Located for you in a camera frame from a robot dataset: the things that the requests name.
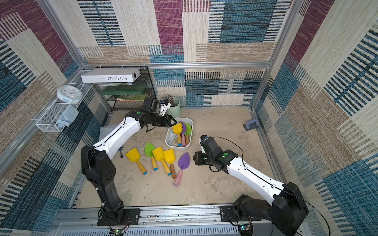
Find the yellow shovel blue tip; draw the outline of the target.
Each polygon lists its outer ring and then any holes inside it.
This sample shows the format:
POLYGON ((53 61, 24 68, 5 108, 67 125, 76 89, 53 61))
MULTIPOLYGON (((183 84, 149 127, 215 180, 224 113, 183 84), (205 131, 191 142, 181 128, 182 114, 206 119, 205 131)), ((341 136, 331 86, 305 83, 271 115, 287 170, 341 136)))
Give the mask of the yellow shovel blue tip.
POLYGON ((177 137, 177 145, 181 147, 181 132, 182 132, 181 122, 178 122, 176 125, 174 125, 172 127, 172 129, 178 135, 178 137, 177 137))

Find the white plastic storage box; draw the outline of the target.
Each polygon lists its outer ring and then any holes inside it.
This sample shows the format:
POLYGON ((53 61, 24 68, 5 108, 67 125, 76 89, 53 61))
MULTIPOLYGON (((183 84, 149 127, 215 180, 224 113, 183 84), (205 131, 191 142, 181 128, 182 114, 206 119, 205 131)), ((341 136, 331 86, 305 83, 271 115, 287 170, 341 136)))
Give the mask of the white plastic storage box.
POLYGON ((172 127, 167 131, 165 144, 174 150, 187 150, 192 143, 194 122, 189 118, 176 118, 182 124, 182 133, 175 133, 172 127))

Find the light blue shovel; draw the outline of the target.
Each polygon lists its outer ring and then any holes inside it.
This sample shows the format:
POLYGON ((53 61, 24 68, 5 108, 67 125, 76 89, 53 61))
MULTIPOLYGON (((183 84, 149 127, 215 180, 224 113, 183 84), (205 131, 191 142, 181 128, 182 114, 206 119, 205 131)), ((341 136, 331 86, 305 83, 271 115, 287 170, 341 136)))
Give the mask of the light blue shovel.
POLYGON ((167 140, 167 143, 170 145, 170 146, 173 146, 177 143, 177 137, 178 135, 173 131, 173 129, 171 130, 171 133, 170 133, 170 136, 167 140))

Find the purple shovel pink handle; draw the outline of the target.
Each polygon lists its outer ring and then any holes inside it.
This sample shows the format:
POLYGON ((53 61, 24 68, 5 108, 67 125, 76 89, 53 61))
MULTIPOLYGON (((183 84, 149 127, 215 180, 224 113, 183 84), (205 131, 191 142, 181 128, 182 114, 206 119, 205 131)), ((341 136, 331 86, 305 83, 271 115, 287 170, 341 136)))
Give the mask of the purple shovel pink handle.
POLYGON ((187 169, 190 165, 190 155, 188 152, 184 153, 179 161, 178 161, 178 166, 180 167, 179 174, 177 175, 174 186, 178 187, 182 178, 183 170, 187 169))
POLYGON ((186 144, 186 139, 185 139, 185 133, 187 131, 187 127, 185 125, 185 123, 181 122, 181 125, 182 125, 182 132, 181 132, 181 146, 185 147, 187 144, 186 144))

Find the green shovel wooden handle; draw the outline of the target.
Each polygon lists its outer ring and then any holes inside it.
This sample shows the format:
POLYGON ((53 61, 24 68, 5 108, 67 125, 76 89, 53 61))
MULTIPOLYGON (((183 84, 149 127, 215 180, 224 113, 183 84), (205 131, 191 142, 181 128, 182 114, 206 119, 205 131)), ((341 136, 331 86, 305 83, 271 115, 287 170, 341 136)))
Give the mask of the green shovel wooden handle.
POLYGON ((186 145, 188 146, 190 144, 190 136, 192 133, 192 126, 189 123, 185 123, 186 126, 186 132, 185 132, 185 141, 186 145))

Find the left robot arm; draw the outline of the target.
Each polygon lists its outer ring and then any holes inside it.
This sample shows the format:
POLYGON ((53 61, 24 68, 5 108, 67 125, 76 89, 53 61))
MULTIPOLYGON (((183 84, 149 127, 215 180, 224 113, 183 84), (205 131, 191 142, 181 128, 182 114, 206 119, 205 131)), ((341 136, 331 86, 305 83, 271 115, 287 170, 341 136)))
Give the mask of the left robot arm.
POLYGON ((94 186, 100 200, 102 220, 112 225, 126 224, 124 203, 118 196, 114 178, 116 167, 112 158, 118 149, 143 127, 172 127, 177 121, 167 115, 171 103, 148 97, 137 110, 129 111, 120 124, 93 146, 81 149, 81 170, 94 186))

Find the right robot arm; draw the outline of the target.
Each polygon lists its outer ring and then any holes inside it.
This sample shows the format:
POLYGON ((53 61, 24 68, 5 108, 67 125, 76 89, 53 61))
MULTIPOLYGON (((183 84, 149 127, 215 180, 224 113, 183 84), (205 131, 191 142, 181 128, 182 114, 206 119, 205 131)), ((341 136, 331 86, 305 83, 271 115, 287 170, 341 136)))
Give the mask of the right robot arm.
POLYGON ((230 223, 265 219, 272 222, 272 231, 293 236, 307 217, 309 210, 294 183, 284 184, 246 163, 241 156, 227 149, 222 150, 214 138, 202 135, 201 151, 193 160, 197 166, 207 165, 212 172, 224 172, 235 177, 256 191, 262 199, 242 194, 231 209, 224 213, 230 223))

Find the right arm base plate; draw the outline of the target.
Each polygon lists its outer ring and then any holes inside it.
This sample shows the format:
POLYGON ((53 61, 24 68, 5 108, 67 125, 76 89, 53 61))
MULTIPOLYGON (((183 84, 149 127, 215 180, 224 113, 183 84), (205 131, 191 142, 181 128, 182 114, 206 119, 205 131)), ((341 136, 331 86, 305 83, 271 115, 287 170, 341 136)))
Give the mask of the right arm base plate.
POLYGON ((262 218, 253 216, 248 217, 242 211, 235 209, 231 205, 221 205, 219 206, 221 222, 226 223, 236 223, 236 222, 252 222, 261 221, 262 218))

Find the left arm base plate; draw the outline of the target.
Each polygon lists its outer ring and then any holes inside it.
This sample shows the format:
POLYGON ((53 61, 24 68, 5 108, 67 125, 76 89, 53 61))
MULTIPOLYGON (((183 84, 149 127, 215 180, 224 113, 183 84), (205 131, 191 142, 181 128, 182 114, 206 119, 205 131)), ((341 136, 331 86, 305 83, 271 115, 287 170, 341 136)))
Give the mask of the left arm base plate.
POLYGON ((101 207, 98 212, 97 226, 133 226, 139 222, 140 208, 124 208, 118 213, 106 211, 101 207))

